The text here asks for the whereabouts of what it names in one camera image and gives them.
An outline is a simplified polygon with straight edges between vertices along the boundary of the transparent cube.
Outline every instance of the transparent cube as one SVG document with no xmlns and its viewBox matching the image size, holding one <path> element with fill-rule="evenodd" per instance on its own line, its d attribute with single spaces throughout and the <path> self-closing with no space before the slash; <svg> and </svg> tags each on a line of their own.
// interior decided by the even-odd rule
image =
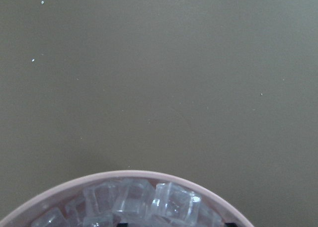
<svg viewBox="0 0 318 227">
<path fill-rule="evenodd" d="M 85 211 L 85 198 L 83 195 L 71 200 L 65 205 L 67 213 L 67 220 L 71 227 L 81 226 L 84 217 L 86 216 Z"/>
<path fill-rule="evenodd" d="M 151 206 L 156 226 L 194 226 L 201 196 L 174 183 L 159 183 Z"/>
<path fill-rule="evenodd" d="M 31 227 L 70 227 L 70 225 L 58 208 L 52 208 L 33 221 Z"/>
<path fill-rule="evenodd" d="M 83 189 L 87 216 L 111 212 L 121 188 L 120 181 L 106 181 Z"/>
<path fill-rule="evenodd" d="M 204 203 L 199 208 L 198 222 L 196 227 L 221 227 L 221 216 Z"/>
<path fill-rule="evenodd" d="M 143 223 L 155 195 L 154 187 L 145 179 L 125 179 L 123 184 L 113 213 L 119 215 L 123 222 Z"/>
<path fill-rule="evenodd" d="M 105 214 L 100 216 L 85 217 L 83 227 L 113 227 L 113 215 Z"/>
</svg>

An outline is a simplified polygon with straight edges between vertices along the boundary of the pink bowl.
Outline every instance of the pink bowl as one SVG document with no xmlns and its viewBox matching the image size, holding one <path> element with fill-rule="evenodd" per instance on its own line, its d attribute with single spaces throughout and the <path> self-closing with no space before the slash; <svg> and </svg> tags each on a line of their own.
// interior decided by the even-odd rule
<svg viewBox="0 0 318 227">
<path fill-rule="evenodd" d="M 253 225 L 237 209 L 204 187 L 180 177 L 159 172 L 140 170 L 102 172 L 77 178 L 58 185 L 40 195 L 37 195 L 11 212 L 0 221 L 0 227 L 27 227 L 35 218 L 51 207 L 63 207 L 63 205 L 77 195 L 83 187 L 94 183 L 100 183 L 109 178 L 123 177 L 145 178 L 152 184 L 157 184 L 161 181 L 177 183 L 200 193 L 206 203 L 220 214 L 224 222 L 236 223 L 238 227 L 253 227 Z"/>
</svg>

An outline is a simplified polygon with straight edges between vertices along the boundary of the translucent block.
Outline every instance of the translucent block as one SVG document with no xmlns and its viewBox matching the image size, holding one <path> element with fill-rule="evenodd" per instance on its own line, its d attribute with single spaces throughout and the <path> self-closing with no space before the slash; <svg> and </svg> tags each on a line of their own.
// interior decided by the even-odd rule
<svg viewBox="0 0 318 227">
<path fill-rule="evenodd" d="M 52 208 L 33 221 L 31 227 L 70 227 L 70 225 L 58 208 Z"/>
<path fill-rule="evenodd" d="M 162 226 L 194 226 L 198 219 L 201 196 L 174 183 L 159 183 L 151 213 Z"/>
<path fill-rule="evenodd" d="M 112 214 L 85 217 L 83 220 L 83 227 L 113 227 L 113 225 Z"/>
<path fill-rule="evenodd" d="M 67 220 L 71 227 L 81 226 L 84 217 L 86 216 L 85 211 L 85 198 L 83 195 L 78 196 L 74 200 L 71 200 L 65 205 L 67 213 Z"/>
<path fill-rule="evenodd" d="M 142 223 L 147 219 L 155 189 L 145 179 L 125 179 L 123 184 L 113 213 L 119 215 L 122 222 Z"/>
<path fill-rule="evenodd" d="M 221 227 L 223 226 L 221 216 L 201 203 L 196 227 Z"/>
<path fill-rule="evenodd" d="M 121 188 L 120 181 L 106 181 L 83 189 L 87 216 L 111 212 Z"/>
</svg>

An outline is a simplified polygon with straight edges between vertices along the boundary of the pink rim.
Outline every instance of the pink rim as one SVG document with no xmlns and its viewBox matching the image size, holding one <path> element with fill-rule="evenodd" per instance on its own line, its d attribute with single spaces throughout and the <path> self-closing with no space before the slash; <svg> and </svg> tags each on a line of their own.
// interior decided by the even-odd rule
<svg viewBox="0 0 318 227">
<path fill-rule="evenodd" d="M 19 206 L 17 209 L 12 211 L 9 215 L 7 215 L 3 220 L 0 221 L 0 227 L 10 227 L 14 225 L 14 220 L 20 216 L 22 213 L 25 213 L 28 209 L 42 203 L 49 197 L 61 193 L 65 190 L 69 190 L 71 188 L 75 188 L 77 186 L 83 186 L 86 183 L 94 183 L 98 181 L 102 181 L 108 178 L 115 178 L 115 177 L 140 177 L 140 178 L 150 178 L 150 179 L 158 179 L 158 180 L 165 180 L 177 183 L 179 185 L 185 186 L 189 189 L 192 189 L 202 195 L 208 197 L 214 203 L 220 205 L 224 210 L 231 214 L 232 218 L 239 222 L 244 227 L 253 227 L 253 225 L 248 221 L 245 216 L 243 216 L 236 208 L 234 208 L 231 204 L 227 201 L 219 197 L 218 195 L 214 194 L 213 192 L 209 191 L 208 189 L 195 184 L 191 181 L 185 180 L 180 177 L 176 177 L 173 175 L 160 173 L 160 172 L 153 172 L 153 171 L 141 171 L 141 170 L 120 170 L 120 171 L 110 171 L 110 172 L 101 172 L 93 175 L 88 175 L 84 177 L 80 177 L 68 182 L 65 182 L 61 185 L 53 187 L 40 195 L 35 196 L 31 200 L 27 201 L 26 203 Z"/>
</svg>

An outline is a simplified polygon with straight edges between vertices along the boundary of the black object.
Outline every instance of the black object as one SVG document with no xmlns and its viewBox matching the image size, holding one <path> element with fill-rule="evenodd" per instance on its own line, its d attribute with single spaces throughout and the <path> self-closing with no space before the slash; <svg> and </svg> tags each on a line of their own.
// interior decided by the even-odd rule
<svg viewBox="0 0 318 227">
<path fill-rule="evenodd" d="M 128 227 L 128 223 L 119 223 L 117 227 Z"/>
<path fill-rule="evenodd" d="M 235 223 L 224 223 L 225 227 L 238 227 Z"/>
</svg>

